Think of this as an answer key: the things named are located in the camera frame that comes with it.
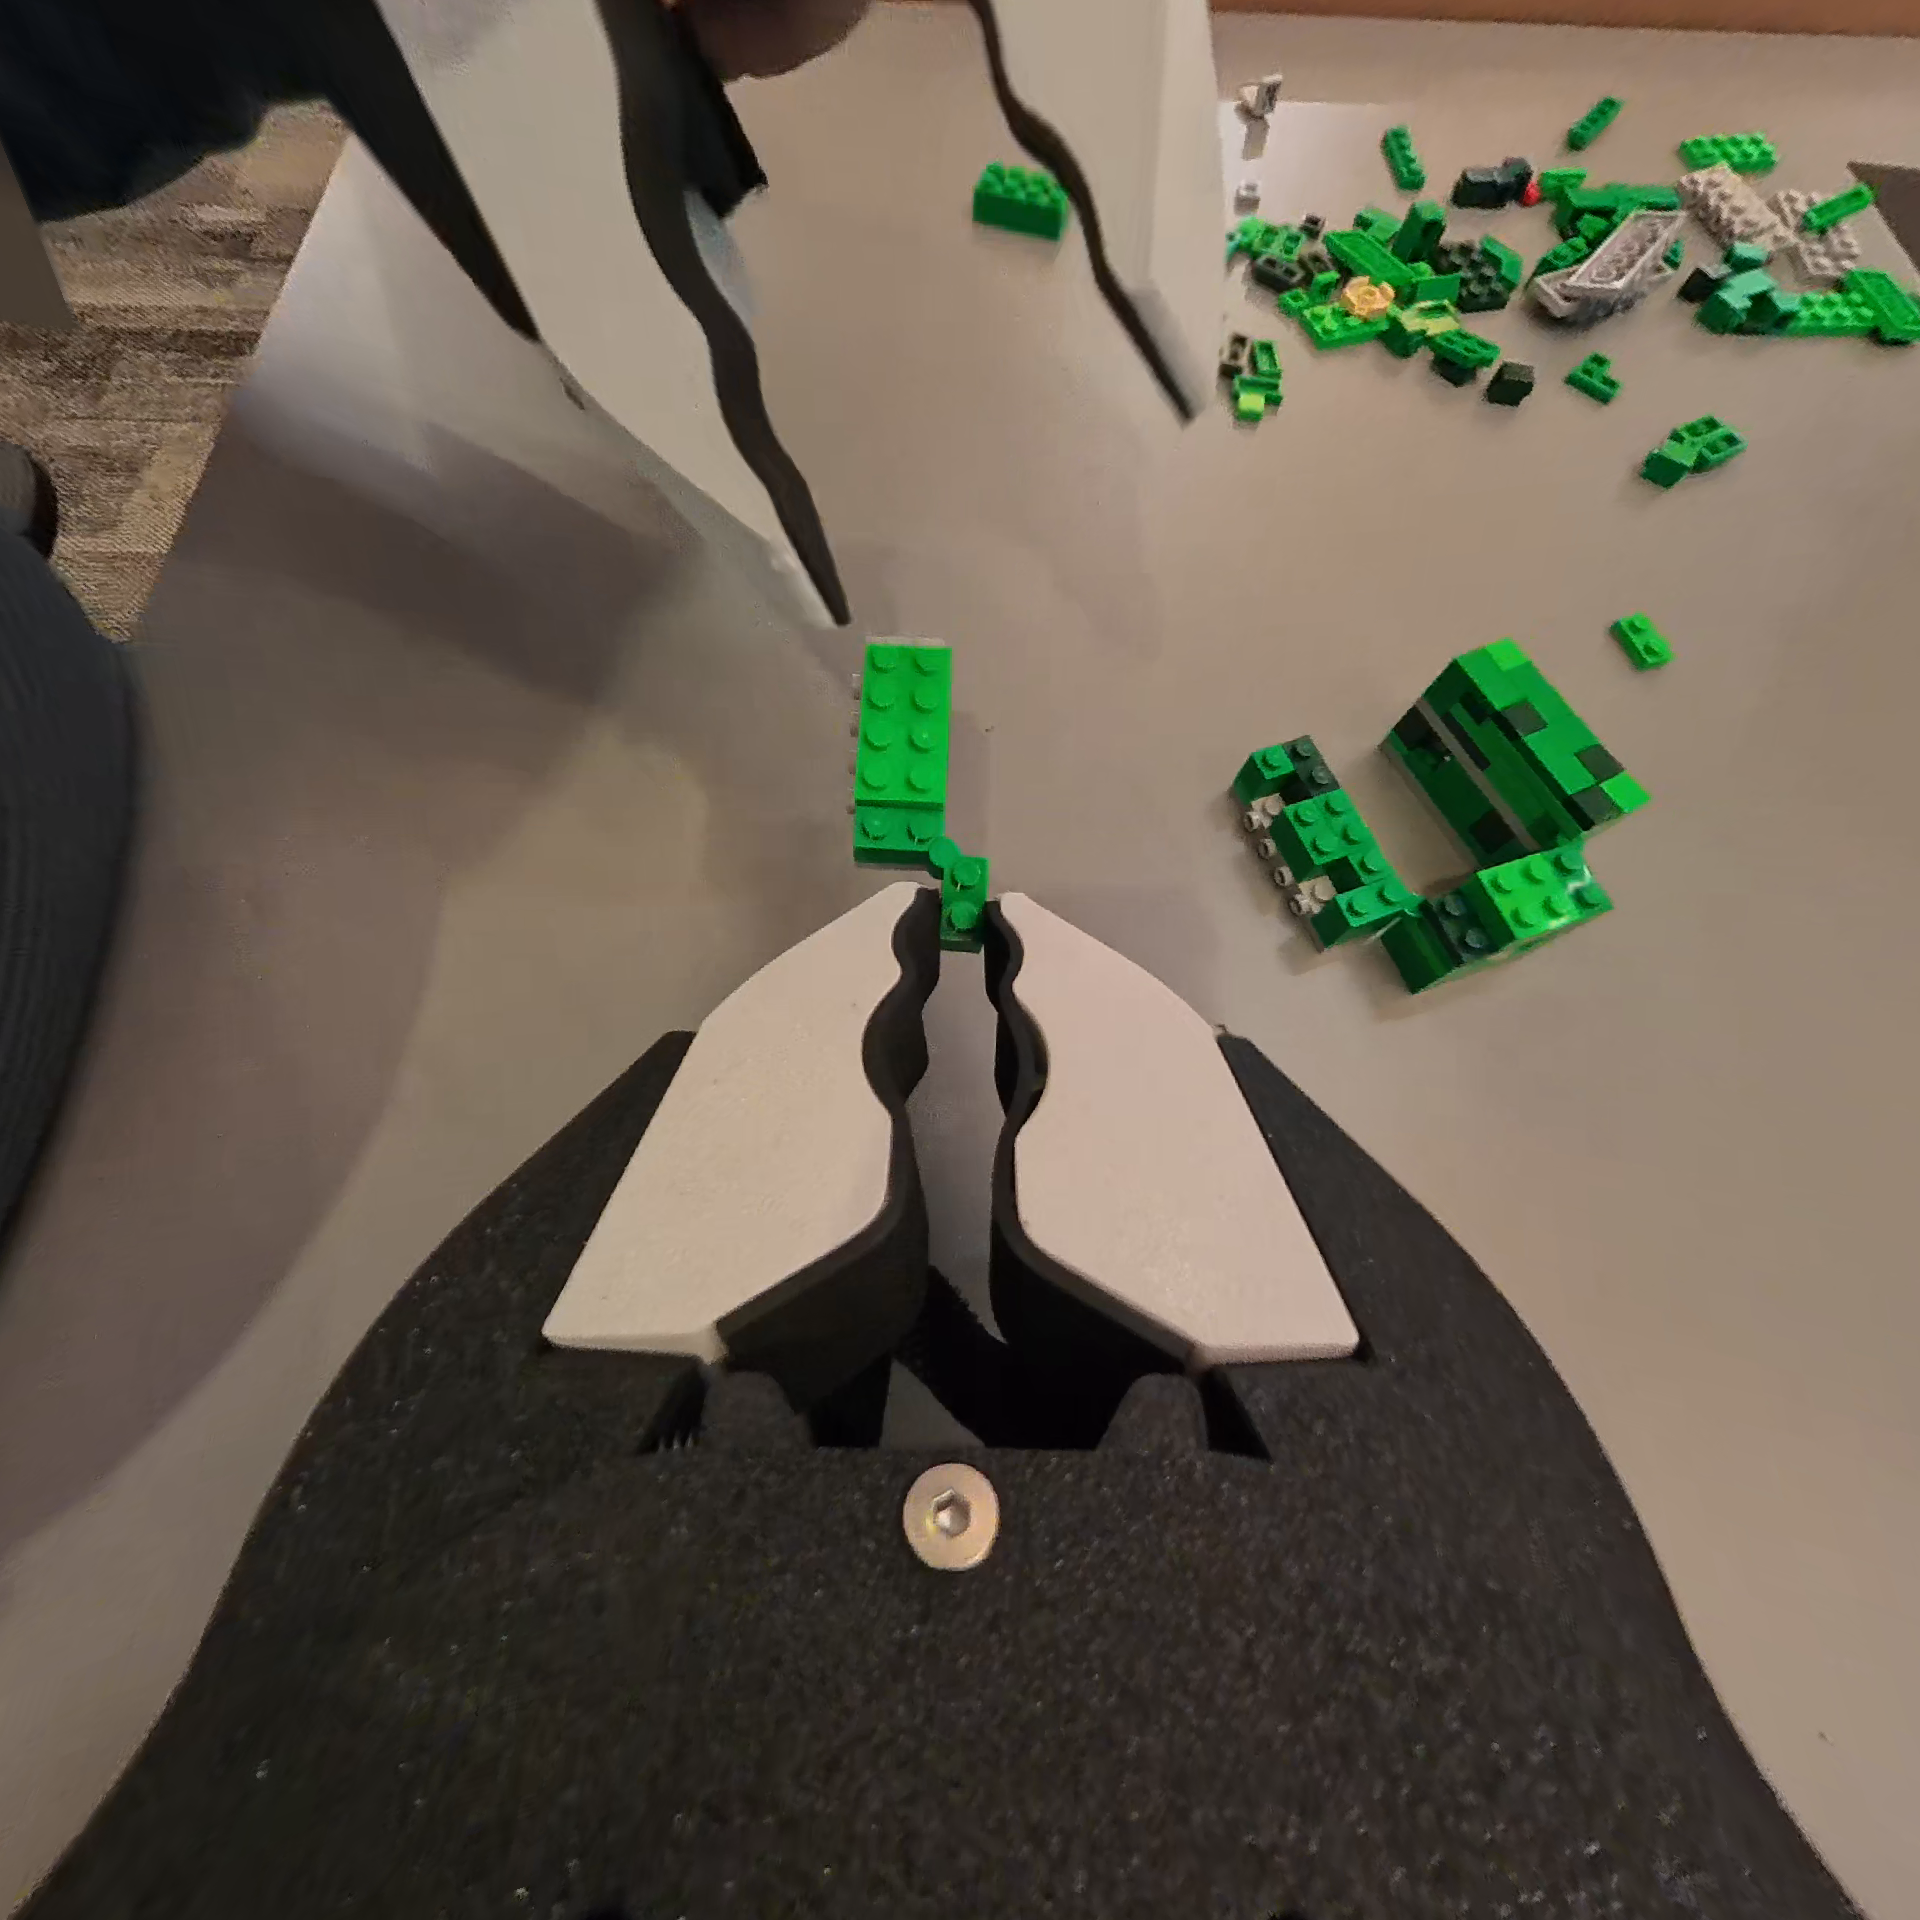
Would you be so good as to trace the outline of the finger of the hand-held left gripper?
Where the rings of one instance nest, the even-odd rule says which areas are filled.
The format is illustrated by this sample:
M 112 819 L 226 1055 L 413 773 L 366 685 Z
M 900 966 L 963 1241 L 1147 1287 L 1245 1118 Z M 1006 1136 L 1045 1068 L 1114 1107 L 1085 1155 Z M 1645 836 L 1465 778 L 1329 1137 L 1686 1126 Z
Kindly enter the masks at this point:
M 763 396 L 727 228 L 763 176 L 683 12 L 368 11 L 566 392 L 763 597 L 846 628 L 823 515 Z
M 1090 272 L 1180 420 L 1213 396 L 1216 70 L 1204 2 L 973 2 L 1001 117 L 1067 193 Z

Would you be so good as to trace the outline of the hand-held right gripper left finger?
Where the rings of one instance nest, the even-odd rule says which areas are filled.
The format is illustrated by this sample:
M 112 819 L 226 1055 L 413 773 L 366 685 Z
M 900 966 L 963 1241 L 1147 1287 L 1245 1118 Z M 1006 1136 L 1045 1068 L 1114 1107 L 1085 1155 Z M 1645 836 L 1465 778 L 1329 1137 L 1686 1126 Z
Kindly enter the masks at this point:
M 931 1274 L 908 1097 L 937 985 L 939 898 L 891 882 L 673 1035 L 542 1341 L 766 1377 L 818 1445 L 879 1448 Z

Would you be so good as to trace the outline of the thick green brick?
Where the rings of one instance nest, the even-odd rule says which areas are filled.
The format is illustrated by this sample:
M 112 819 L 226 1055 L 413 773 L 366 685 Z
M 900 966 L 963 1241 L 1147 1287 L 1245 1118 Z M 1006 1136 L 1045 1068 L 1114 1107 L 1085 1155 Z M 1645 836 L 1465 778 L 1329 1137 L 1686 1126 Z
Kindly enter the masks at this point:
M 1671 492 L 1686 479 L 1723 468 L 1746 451 L 1746 437 L 1718 416 L 1694 416 L 1678 423 L 1643 461 L 1640 475 Z
M 1061 243 L 1067 228 L 1064 187 L 1040 166 L 991 161 L 971 191 L 971 220 L 978 228 Z

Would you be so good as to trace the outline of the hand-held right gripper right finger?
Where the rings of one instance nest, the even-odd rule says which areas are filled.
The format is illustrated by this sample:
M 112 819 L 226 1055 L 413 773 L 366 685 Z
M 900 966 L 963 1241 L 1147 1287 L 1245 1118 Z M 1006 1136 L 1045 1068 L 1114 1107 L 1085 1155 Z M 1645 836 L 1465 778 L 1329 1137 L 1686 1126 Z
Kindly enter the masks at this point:
M 1024 892 L 989 908 L 983 965 L 989 1299 L 1047 1442 L 1094 1445 L 1145 1380 L 1190 1380 L 1206 1422 L 1228 1371 L 1359 1359 L 1227 1035 Z

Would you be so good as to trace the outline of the small green brick assembly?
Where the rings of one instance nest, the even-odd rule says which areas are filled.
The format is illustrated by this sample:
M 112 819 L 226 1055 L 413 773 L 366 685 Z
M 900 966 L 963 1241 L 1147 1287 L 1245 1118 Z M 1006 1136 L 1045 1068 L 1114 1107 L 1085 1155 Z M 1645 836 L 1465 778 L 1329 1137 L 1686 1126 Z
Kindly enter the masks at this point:
M 934 877 L 939 945 L 980 952 L 991 866 L 947 828 L 948 724 L 950 649 L 867 640 L 851 724 L 851 859 Z

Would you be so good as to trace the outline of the large green brick assembly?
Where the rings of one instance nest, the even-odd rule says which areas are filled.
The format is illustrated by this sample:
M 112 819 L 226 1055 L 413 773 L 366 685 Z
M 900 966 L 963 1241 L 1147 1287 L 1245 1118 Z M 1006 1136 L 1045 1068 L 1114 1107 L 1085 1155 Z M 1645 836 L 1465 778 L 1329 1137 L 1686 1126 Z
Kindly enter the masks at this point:
M 1513 636 L 1457 654 L 1380 754 L 1466 866 L 1406 884 L 1313 737 L 1251 752 L 1240 836 L 1317 949 L 1375 945 L 1412 997 L 1519 961 L 1613 909 L 1591 843 L 1649 794 Z

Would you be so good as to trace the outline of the pile of loose bricks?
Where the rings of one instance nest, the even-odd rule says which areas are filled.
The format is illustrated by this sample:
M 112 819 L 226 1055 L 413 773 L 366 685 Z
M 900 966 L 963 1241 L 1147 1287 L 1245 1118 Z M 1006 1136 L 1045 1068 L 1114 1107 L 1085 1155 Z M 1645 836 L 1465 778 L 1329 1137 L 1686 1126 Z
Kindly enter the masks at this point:
M 1915 353 L 1915 282 L 1860 256 L 1857 224 L 1878 200 L 1866 166 L 1837 193 L 1762 193 L 1774 141 L 1710 135 L 1678 145 L 1675 181 L 1591 181 L 1582 166 L 1504 156 L 1466 166 L 1435 200 L 1412 129 L 1389 125 L 1380 160 L 1398 205 L 1365 203 L 1344 224 L 1317 212 L 1273 220 L 1273 171 L 1255 156 L 1276 90 L 1266 78 L 1222 112 L 1240 138 L 1224 266 L 1317 353 L 1375 344 L 1504 410 L 1540 378 L 1479 324 L 1515 304 L 1586 335 L 1671 296 L 1721 343 Z

